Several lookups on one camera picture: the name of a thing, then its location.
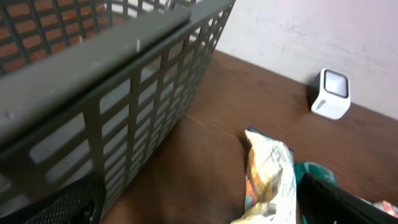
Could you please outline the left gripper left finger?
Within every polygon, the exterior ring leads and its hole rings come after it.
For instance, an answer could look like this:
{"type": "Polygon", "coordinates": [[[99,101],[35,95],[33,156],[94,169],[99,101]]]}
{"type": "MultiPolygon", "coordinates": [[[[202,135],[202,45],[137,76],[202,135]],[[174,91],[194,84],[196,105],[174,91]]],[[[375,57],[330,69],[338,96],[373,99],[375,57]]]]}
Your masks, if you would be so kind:
{"type": "Polygon", "coordinates": [[[32,205],[2,217],[1,223],[99,223],[106,194],[103,175],[94,172],[32,205]]]}

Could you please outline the cream snack bag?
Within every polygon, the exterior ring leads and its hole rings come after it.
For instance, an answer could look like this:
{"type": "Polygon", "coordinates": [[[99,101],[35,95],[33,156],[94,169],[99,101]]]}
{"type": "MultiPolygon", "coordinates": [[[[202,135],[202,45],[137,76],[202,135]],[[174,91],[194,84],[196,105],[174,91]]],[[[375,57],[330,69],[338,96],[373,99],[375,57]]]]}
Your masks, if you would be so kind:
{"type": "Polygon", "coordinates": [[[244,133],[250,145],[244,214],[233,223],[295,223],[297,183],[293,152],[284,142],[252,126],[244,133]]]}

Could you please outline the small orange snack packet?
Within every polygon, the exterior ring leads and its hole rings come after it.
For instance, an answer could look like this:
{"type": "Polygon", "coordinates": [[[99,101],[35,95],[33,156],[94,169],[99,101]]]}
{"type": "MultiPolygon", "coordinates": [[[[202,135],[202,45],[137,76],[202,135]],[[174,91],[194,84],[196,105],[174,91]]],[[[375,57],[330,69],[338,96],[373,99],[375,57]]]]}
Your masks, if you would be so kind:
{"type": "Polygon", "coordinates": [[[373,206],[388,213],[389,215],[398,218],[398,208],[388,201],[381,201],[373,203],[373,206]]]}

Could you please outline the teal mouthwash bottle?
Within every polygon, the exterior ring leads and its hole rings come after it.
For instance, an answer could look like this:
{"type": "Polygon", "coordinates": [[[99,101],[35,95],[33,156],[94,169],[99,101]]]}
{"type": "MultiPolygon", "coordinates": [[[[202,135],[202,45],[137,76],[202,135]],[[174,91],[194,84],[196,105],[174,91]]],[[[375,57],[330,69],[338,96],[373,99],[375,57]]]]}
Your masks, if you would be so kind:
{"type": "Polygon", "coordinates": [[[309,173],[331,183],[332,185],[338,186],[335,174],[330,169],[316,162],[305,161],[296,163],[296,165],[294,165],[294,172],[298,184],[302,180],[303,175],[309,173]]]}

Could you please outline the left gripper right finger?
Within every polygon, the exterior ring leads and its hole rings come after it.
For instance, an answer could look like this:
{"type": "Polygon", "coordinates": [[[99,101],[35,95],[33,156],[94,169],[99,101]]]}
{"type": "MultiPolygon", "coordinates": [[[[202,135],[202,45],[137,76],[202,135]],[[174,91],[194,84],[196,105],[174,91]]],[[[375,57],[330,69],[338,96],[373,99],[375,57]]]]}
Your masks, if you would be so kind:
{"type": "Polygon", "coordinates": [[[297,200],[307,223],[397,224],[397,218],[313,175],[302,176],[297,200]]]}

